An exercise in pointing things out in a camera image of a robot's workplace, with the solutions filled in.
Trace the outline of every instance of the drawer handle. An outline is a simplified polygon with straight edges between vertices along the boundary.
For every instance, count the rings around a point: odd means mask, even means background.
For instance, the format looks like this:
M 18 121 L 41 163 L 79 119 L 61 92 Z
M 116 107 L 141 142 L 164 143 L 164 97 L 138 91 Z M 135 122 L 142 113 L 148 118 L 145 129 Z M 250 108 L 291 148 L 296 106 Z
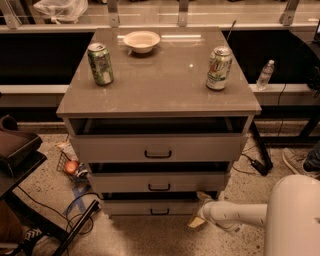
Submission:
M 167 188 L 152 188 L 152 185 L 148 184 L 148 188 L 150 191 L 169 191 L 171 186 L 170 186 L 170 184 L 168 184 Z
M 146 158 L 170 158 L 172 155 L 172 150 L 169 150 L 169 152 L 166 155 L 160 155 L 160 154 L 152 154 L 152 153 L 148 153 L 147 150 L 144 151 L 144 156 Z
M 165 212 L 160 212 L 160 211 L 154 212 L 152 209 L 150 209 L 150 214 L 151 215 L 168 215 L 169 214 L 169 208 L 167 208 L 167 211 L 165 211 Z

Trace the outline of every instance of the dresser top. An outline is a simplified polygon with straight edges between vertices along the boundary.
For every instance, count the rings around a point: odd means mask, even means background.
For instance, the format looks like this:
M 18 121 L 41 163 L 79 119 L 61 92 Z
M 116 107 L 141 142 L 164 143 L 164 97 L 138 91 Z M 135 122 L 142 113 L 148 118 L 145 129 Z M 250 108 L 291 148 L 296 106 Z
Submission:
M 142 28 L 161 41 L 148 54 L 130 53 L 126 34 L 139 29 L 98 29 L 92 42 L 107 45 L 114 81 L 95 84 L 87 53 L 64 95 L 57 114 L 65 118 L 138 116 L 255 115 L 260 105 L 237 61 L 226 88 L 206 86 L 209 56 L 228 45 L 219 28 Z

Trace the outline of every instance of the plastic bottle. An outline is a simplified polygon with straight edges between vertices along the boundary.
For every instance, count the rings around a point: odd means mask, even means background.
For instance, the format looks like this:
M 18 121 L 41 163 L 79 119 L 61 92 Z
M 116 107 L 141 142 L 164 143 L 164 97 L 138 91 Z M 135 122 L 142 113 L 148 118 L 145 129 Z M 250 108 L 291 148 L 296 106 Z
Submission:
M 257 89 L 263 91 L 267 88 L 267 84 L 274 71 L 274 60 L 269 60 L 266 65 L 262 68 L 260 76 L 257 80 Z

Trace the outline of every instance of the small bowl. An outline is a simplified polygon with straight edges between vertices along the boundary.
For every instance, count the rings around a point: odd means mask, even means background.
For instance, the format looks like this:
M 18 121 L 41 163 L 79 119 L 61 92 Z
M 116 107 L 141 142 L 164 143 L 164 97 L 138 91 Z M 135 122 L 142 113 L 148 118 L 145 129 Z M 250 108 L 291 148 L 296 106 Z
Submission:
M 136 31 L 126 35 L 123 41 L 132 51 L 136 53 L 147 53 L 160 42 L 160 37 L 150 31 Z

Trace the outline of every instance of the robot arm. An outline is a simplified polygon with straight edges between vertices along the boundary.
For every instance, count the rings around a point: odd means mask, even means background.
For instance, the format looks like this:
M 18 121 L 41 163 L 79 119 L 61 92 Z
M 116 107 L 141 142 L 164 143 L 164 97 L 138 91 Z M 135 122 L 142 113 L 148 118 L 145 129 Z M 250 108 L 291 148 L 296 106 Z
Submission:
M 315 256 L 320 252 L 320 181 L 290 175 L 273 188 L 267 204 L 233 204 L 215 201 L 198 192 L 200 206 L 189 222 L 205 221 L 225 231 L 242 224 L 265 228 L 265 256 Z

